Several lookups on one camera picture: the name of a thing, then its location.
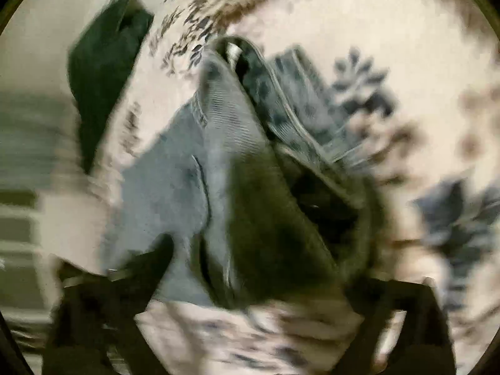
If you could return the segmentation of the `ripped denim shorts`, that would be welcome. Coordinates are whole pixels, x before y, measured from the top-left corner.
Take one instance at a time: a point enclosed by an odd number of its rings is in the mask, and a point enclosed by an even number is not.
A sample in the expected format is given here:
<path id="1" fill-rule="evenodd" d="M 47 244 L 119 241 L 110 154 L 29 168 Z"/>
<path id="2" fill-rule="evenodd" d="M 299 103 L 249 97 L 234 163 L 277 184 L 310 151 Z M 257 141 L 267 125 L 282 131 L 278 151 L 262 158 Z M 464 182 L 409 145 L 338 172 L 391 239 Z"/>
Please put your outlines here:
<path id="1" fill-rule="evenodd" d="M 193 97 L 123 173 L 105 267 L 168 234 L 164 299 L 240 308 L 349 286 L 375 262 L 376 198 L 346 120 L 300 47 L 212 42 Z"/>

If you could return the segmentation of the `dark green blanket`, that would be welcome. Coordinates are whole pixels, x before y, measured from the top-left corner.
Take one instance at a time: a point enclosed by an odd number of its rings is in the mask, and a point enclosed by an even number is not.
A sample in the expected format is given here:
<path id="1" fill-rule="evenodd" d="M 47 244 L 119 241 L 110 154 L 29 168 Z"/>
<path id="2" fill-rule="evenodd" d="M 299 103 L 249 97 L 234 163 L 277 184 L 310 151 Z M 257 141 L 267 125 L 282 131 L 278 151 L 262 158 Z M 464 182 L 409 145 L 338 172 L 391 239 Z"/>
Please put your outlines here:
<path id="1" fill-rule="evenodd" d="M 81 167 L 92 171 L 108 117 L 134 67 L 153 15 L 140 0 L 115 0 L 87 26 L 69 51 L 69 88 L 80 116 Z"/>

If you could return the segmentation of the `floral bed quilt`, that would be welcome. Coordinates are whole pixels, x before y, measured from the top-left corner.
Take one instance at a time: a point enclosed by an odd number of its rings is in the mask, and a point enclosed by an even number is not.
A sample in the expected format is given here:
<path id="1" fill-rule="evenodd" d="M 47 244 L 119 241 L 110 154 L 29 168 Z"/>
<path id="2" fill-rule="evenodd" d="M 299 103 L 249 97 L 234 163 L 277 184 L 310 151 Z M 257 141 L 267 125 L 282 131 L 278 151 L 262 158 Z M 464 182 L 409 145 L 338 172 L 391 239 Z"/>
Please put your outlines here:
<path id="1" fill-rule="evenodd" d="M 457 372 L 499 329 L 499 16 L 487 0 L 142 0 L 154 12 L 92 176 L 119 210 L 136 167 L 193 92 L 218 35 L 266 57 L 299 46 L 369 161 L 402 280 L 432 278 Z"/>

